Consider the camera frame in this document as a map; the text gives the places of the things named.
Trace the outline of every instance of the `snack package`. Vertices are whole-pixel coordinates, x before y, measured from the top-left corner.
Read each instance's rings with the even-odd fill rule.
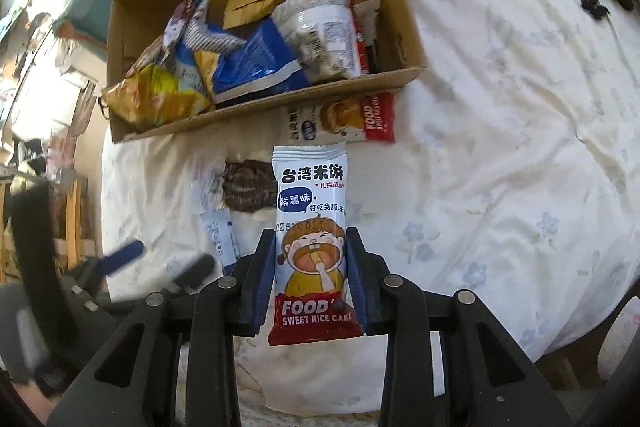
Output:
[[[271,19],[266,19],[242,48],[218,57],[214,102],[216,107],[226,107],[308,85],[293,51]]]
[[[231,212],[223,203],[222,179],[223,170],[215,162],[211,165],[203,158],[197,159],[191,181],[191,208],[200,216],[204,229],[209,233],[223,273],[229,275],[240,257],[240,248]]]
[[[222,27],[227,30],[259,21],[271,14],[284,0],[228,0]]]
[[[149,44],[142,52],[138,60],[127,71],[125,78],[129,78],[136,73],[142,71],[142,68],[149,64],[155,64],[156,60],[162,57],[162,42],[164,41],[164,35],[160,35],[155,41]]]
[[[355,19],[362,27],[362,40],[367,54],[370,74],[380,73],[377,54],[378,35],[376,31],[380,2],[381,0],[370,0],[353,6]]]
[[[232,53],[242,47],[244,39],[228,32],[212,31],[207,26],[209,0],[196,0],[193,15],[184,30],[182,41],[192,52],[204,50],[222,54]]]
[[[394,94],[380,92],[283,112],[283,140],[322,145],[364,140],[394,142]]]
[[[169,22],[166,24],[164,34],[162,35],[162,56],[153,57],[153,60],[158,66],[167,60],[175,45],[184,35],[187,24],[193,15],[193,2],[194,0],[184,0],[178,4]],[[148,50],[149,48],[143,52],[143,55],[147,54]]]
[[[276,206],[278,184],[270,163],[227,162],[222,188],[226,206],[235,212],[257,212]]]
[[[362,34],[352,0],[286,0],[271,18],[311,82],[367,74]]]
[[[174,75],[180,81],[180,90],[194,90],[210,98],[206,83],[200,76],[193,52],[182,42],[178,42],[174,51]]]
[[[344,145],[273,148],[278,181],[271,346],[359,337],[345,279]]]
[[[193,60],[196,63],[198,73],[200,73],[200,77],[204,82],[204,85],[207,87],[207,92],[209,93],[211,100],[213,100],[214,97],[213,74],[216,72],[219,58],[220,54],[216,52],[207,52],[203,50],[193,52]]]
[[[140,131],[195,116],[211,106],[209,97],[193,89],[189,79],[183,83],[154,64],[104,88],[101,96],[110,110]]]

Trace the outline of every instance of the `yellow chip bag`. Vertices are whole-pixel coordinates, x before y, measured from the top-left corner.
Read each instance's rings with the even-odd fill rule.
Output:
[[[109,110],[140,131],[195,116],[211,106],[206,95],[181,86],[178,78],[154,64],[106,87],[101,95]]]

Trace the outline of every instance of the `metal screw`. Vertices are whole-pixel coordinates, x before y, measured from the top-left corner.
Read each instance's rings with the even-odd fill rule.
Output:
[[[236,278],[232,275],[225,275],[224,277],[218,279],[218,286],[224,289],[229,289],[233,288],[237,282],[238,281],[236,281]]]
[[[473,304],[476,302],[476,294],[469,290],[462,290],[458,293],[458,300],[463,304]]]
[[[402,286],[402,277],[395,273],[390,273],[385,277],[385,284],[391,286],[391,288],[398,288],[398,286]]]
[[[147,306],[159,306],[164,302],[164,296],[160,292],[149,293],[146,296]]]

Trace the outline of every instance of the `floral pattern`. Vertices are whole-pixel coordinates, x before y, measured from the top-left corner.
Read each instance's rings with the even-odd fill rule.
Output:
[[[442,149],[443,140],[444,133],[440,129],[430,123],[424,125],[420,136],[420,141],[424,145],[434,149]]]
[[[625,282],[629,273],[629,263],[619,263],[609,273],[605,283],[605,289],[614,290]]]
[[[170,257],[169,259],[167,259],[166,264],[164,265],[164,269],[170,275],[171,279],[175,279],[184,269],[184,263],[175,256]]]
[[[470,290],[475,290],[486,283],[486,264],[471,263],[462,276],[463,282]]]
[[[558,233],[558,223],[560,223],[560,220],[557,217],[552,217],[548,212],[542,214],[542,221],[538,222],[538,229],[542,237],[556,235]]]
[[[436,233],[433,237],[425,239],[424,232],[422,231],[422,225],[419,223],[413,223],[409,221],[404,227],[402,232],[404,241],[396,244],[398,251],[407,254],[407,264],[411,264],[411,261],[417,259],[418,261],[428,261],[435,256],[435,252],[428,241],[437,239],[440,233]]]
[[[586,275],[593,275],[598,267],[598,263],[600,263],[600,250],[594,250],[590,256],[590,266],[589,269],[580,269],[578,268],[578,275],[584,277]]]
[[[536,313],[536,320],[540,320],[540,314]],[[534,330],[532,328],[527,328],[522,332],[522,336],[520,338],[520,347],[528,347],[535,343],[539,337],[546,334],[549,328],[549,320],[543,321],[538,325],[538,329]]]

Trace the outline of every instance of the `blue snack bag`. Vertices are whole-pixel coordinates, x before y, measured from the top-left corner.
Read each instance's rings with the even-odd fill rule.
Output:
[[[308,86],[302,65],[270,18],[260,24],[242,48],[221,55],[213,74],[216,107]]]

